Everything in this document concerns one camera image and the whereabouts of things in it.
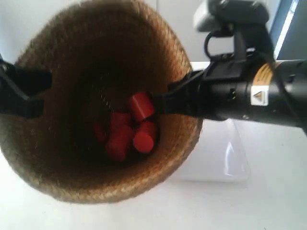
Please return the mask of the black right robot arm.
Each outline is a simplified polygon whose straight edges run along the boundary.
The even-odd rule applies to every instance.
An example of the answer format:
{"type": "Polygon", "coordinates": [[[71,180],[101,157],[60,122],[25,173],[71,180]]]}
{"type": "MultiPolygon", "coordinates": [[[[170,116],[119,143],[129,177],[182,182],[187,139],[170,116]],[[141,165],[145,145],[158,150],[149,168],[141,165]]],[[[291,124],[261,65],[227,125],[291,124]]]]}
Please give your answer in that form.
{"type": "Polygon", "coordinates": [[[227,119],[307,129],[307,62],[275,61],[250,53],[244,60],[214,60],[152,93],[160,115],[227,119]]]}

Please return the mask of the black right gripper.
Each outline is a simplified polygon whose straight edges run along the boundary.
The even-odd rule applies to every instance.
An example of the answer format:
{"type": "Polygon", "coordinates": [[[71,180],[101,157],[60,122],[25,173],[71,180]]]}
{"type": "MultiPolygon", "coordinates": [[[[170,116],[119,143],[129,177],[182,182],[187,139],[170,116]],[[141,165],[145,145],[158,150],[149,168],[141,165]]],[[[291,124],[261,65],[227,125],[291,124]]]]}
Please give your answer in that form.
{"type": "Polygon", "coordinates": [[[152,93],[159,115],[187,115],[211,120],[256,120],[257,107],[251,105],[252,80],[258,57],[214,61],[202,70],[188,72],[168,84],[166,93],[152,93]]]}

